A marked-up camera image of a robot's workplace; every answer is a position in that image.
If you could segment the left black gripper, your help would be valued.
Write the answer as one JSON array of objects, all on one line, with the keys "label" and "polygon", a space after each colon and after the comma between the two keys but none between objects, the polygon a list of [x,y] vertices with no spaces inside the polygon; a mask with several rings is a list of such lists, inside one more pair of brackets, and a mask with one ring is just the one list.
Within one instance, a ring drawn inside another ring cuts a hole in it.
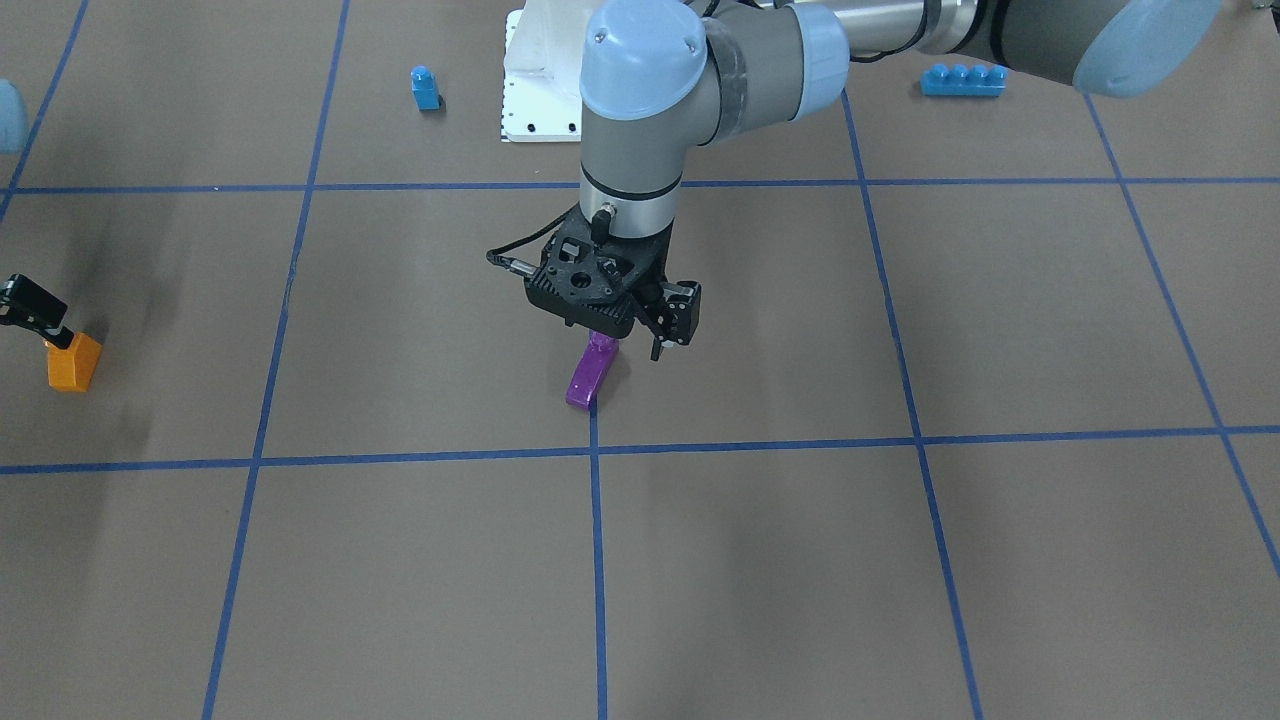
[{"label": "left black gripper", "polygon": [[666,264],[653,263],[630,287],[634,320],[654,337],[652,360],[664,348],[687,346],[700,322],[701,284],[696,281],[666,282]]}]

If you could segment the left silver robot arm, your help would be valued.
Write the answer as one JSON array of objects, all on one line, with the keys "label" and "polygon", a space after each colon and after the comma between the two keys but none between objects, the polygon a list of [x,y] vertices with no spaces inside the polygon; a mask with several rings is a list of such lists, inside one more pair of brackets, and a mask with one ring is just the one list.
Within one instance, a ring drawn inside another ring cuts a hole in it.
[{"label": "left silver robot arm", "polygon": [[832,105],[856,64],[956,54],[925,95],[986,97],[1011,72],[1083,94],[1133,97],[1202,41],[1216,1],[608,1],[586,23],[579,217],[588,268],[563,273],[573,306],[652,357],[686,345],[700,288],[669,283],[666,254],[690,149],[795,122]]}]

